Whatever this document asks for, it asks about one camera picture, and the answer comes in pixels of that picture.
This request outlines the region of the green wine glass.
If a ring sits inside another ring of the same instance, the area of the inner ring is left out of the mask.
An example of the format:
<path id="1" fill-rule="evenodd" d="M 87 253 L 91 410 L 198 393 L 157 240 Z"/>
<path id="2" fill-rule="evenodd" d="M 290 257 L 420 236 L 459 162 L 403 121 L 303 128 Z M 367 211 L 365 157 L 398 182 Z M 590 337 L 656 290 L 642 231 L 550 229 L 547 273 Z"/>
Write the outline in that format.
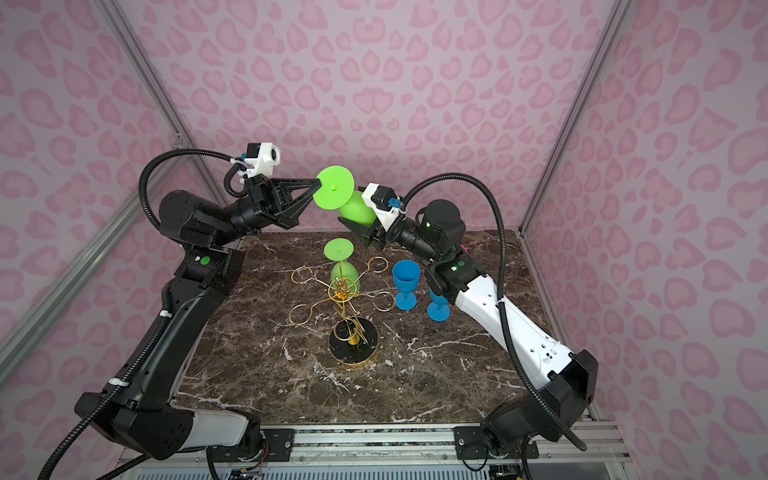
<path id="1" fill-rule="evenodd" d="M 322 210 L 337 210 L 344 220 L 370 227 L 376 215 L 357 190 L 352 173 L 343 166 L 329 166 L 318 175 L 320 188 L 313 194 L 315 204 Z"/>
<path id="2" fill-rule="evenodd" d="M 349 293 L 359 291 L 359 274 L 354 265 L 348 259 L 354 253 L 353 243 L 346 238 L 334 238 L 327 242 L 323 248 L 324 256 L 333 262 L 330 273 L 333 287 L 344 287 Z"/>

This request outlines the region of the blue wine glass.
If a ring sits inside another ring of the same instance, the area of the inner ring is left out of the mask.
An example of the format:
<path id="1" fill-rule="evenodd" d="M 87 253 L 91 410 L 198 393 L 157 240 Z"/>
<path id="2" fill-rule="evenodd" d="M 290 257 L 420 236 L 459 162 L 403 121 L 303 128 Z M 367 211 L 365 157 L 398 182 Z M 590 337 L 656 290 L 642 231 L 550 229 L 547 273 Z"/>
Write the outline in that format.
<path id="1" fill-rule="evenodd" d="M 420 265 L 412 260 L 401 260 L 394 265 L 392 274 L 398 290 L 395 295 L 396 307 L 403 311 L 412 310 L 417 305 L 415 290 L 420 282 Z"/>
<path id="2" fill-rule="evenodd" d="M 428 305 L 427 313 L 431 320 L 435 322 L 444 322 L 450 318 L 451 308 L 448 300 L 433 290 L 429 292 L 431 303 Z"/>

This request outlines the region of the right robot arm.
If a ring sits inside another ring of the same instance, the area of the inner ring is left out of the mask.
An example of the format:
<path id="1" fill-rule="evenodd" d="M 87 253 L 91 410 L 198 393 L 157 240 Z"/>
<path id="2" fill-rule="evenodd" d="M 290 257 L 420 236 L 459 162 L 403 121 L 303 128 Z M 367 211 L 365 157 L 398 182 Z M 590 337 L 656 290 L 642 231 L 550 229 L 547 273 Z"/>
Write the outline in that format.
<path id="1" fill-rule="evenodd" d="M 528 395 L 501 403 L 481 421 L 489 454 L 505 455 L 532 436 L 565 438 L 586 450 L 572 427 L 594 398 L 597 360 L 554 339 L 504 296 L 502 278 L 491 277 L 463 247 L 466 225 L 454 203 L 434 200 L 410 218 L 403 199 L 388 187 L 334 182 L 330 207 L 365 245 L 394 243 L 424 260 L 434 293 L 475 320 L 510 356 Z"/>

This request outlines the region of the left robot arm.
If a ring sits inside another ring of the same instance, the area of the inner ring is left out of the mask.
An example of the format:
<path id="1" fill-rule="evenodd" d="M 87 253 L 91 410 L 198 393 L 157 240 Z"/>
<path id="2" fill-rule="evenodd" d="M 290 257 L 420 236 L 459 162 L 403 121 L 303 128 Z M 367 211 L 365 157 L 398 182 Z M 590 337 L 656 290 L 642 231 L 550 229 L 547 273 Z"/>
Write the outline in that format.
<path id="1" fill-rule="evenodd" d="M 245 255 L 230 243 L 266 226 L 296 226 L 321 182 L 258 175 L 245 186 L 245 196 L 225 208 L 184 190 L 161 201 L 160 232 L 181 244 L 183 260 L 161 290 L 150 330 L 116 379 L 99 393 L 83 394 L 75 406 L 82 424 L 107 440 L 157 460 L 206 448 L 231 448 L 243 459 L 261 454 L 265 440 L 255 415 L 170 404 L 204 327 L 241 275 Z"/>

